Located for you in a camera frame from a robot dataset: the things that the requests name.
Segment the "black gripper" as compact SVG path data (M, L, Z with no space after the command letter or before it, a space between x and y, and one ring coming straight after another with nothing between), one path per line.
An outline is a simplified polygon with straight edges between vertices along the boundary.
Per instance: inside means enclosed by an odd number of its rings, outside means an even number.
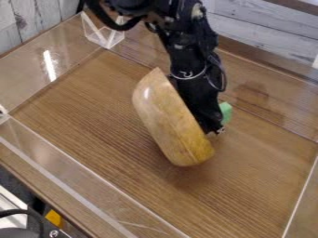
M221 70L209 66L192 70L169 68L168 80L202 130L204 134L219 134L223 125L219 106L221 92Z

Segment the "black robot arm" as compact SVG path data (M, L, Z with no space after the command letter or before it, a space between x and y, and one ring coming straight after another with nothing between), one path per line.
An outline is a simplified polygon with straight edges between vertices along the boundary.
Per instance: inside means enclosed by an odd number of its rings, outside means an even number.
M82 0L89 10L116 31L142 23L168 53L168 80L204 133L220 133L224 113L219 93L227 77L214 52L219 35L212 30L201 0Z

